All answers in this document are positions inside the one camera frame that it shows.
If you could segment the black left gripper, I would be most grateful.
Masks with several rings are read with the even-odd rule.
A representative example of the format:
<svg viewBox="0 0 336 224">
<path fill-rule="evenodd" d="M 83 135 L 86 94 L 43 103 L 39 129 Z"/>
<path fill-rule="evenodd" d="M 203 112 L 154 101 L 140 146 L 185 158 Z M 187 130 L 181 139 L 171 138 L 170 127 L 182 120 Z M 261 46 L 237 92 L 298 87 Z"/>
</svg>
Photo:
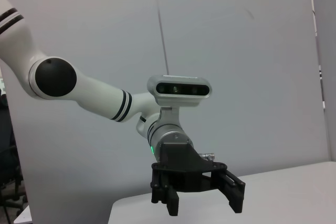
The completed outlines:
<svg viewBox="0 0 336 224">
<path fill-rule="evenodd" d="M 162 144 L 160 161 L 152 164 L 151 202 L 166 205 L 178 215 L 179 196 L 218 189 L 235 213 L 242 213 L 246 183 L 227 170 L 224 163 L 205 160 L 190 144 Z"/>
</svg>

